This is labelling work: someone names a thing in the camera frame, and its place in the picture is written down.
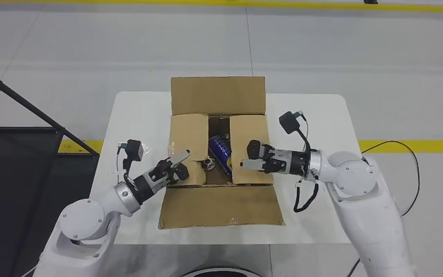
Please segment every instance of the cardboard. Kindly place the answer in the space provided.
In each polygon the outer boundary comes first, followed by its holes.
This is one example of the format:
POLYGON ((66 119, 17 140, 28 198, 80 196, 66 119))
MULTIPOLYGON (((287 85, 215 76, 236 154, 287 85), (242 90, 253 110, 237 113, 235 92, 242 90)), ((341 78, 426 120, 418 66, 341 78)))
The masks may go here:
POLYGON ((160 229, 284 223, 273 186, 168 188, 163 203, 160 229))
POLYGON ((269 142, 263 77, 172 78, 169 153, 189 149, 190 177, 166 190, 159 228, 283 225, 272 175, 244 170, 251 139, 269 142), (229 134, 233 179, 216 165, 204 171, 208 140, 229 134))

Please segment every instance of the white table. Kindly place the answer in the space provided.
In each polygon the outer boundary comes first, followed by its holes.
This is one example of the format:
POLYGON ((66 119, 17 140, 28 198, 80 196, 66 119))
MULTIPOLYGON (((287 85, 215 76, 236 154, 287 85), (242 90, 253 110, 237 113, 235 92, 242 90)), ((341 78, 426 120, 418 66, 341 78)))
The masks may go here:
MULTIPOLYGON (((141 140, 149 152, 134 162, 131 176, 136 177, 168 156, 170 134, 169 92, 121 92, 117 95, 109 120, 93 182, 91 198, 106 193, 117 182, 117 143, 141 140)), ((327 154, 350 151, 360 154, 345 100, 338 95, 267 94, 266 114, 271 144, 280 149, 301 150, 296 133, 287 135, 278 117, 286 111, 303 110, 309 121, 309 142, 327 154)), ((324 186, 311 206, 293 212, 297 176, 274 175, 286 226, 246 225, 192 227, 159 230, 159 216, 165 190, 145 202, 131 218, 122 217, 117 244, 299 244, 349 242, 324 186)), ((312 194, 313 184, 304 182, 300 203, 312 194)))

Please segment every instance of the gray floor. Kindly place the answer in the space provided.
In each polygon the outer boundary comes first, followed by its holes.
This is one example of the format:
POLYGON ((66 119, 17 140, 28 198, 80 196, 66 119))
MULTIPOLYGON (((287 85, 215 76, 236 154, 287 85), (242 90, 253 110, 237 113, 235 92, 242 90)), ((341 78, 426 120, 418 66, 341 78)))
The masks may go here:
MULTIPOLYGON (((358 139, 443 139, 443 16, 407 12, 0 4, 0 78, 81 139, 103 139, 120 91, 172 76, 264 75, 267 93, 344 96, 358 139)), ((0 95, 0 125, 45 125, 0 95)), ((409 154, 376 154, 400 208, 409 154)), ((443 256, 441 154, 419 154, 404 218, 420 276, 443 256)), ((236 265, 263 276, 346 276, 348 244, 121 246, 103 276, 175 277, 236 265)), ((358 267, 354 277, 365 276, 358 267)))

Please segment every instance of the black panel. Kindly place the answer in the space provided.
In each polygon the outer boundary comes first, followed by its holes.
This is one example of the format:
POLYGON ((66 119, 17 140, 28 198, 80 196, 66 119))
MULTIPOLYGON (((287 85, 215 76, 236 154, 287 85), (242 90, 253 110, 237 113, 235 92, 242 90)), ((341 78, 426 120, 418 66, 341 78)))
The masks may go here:
POLYGON ((13 276, 22 276, 38 263, 63 209, 79 199, 89 198, 97 162, 98 156, 91 154, 57 156, 13 276))
POLYGON ((61 136, 53 128, 0 128, 1 201, 0 276, 10 276, 33 213, 38 187, 50 165, 61 136))

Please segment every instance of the black metal stand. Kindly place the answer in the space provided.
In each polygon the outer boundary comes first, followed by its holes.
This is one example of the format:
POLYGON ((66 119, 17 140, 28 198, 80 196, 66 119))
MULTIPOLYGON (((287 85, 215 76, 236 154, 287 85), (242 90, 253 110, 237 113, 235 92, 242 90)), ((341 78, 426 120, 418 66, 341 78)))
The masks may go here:
POLYGON ((86 151, 93 155, 99 155, 94 149, 90 148, 86 143, 84 143, 81 139, 74 136, 70 131, 65 129, 63 126, 58 124, 55 120, 50 118, 48 115, 46 115, 44 112, 42 112, 40 109, 38 109, 36 106, 28 102, 25 98, 20 96, 17 92, 12 90, 10 87, 5 85, 2 81, 0 81, 0 91, 4 92, 7 96, 11 97, 15 101, 17 101, 20 105, 34 113, 36 116, 40 117, 41 119, 45 120, 49 125, 53 126, 55 129, 57 129, 59 132, 61 132, 63 135, 69 137, 73 141, 75 141, 78 145, 83 147, 86 151))
POLYGON ((0 81, 0 91, 52 127, 0 127, 0 276, 18 277, 39 260, 63 208, 89 196, 100 155, 0 81), (89 153, 60 154, 64 136, 89 153))

